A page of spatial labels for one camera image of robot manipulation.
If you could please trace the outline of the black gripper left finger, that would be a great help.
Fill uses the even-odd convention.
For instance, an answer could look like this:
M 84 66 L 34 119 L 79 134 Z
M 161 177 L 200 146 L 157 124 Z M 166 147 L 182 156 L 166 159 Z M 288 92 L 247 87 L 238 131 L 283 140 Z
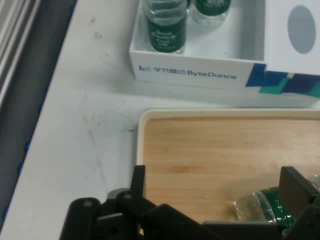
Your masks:
M 175 208 L 144 197 L 146 168 L 136 165 L 129 189 L 100 203 L 79 198 L 68 209 L 61 240 L 218 240 L 220 236 Z

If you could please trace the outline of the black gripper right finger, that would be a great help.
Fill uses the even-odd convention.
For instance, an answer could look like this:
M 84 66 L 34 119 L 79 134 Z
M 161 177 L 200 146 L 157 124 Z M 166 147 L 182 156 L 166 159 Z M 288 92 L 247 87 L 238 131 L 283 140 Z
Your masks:
M 295 218 L 285 240 L 320 238 L 320 191 L 292 166 L 283 166 L 279 177 L 279 199 Z

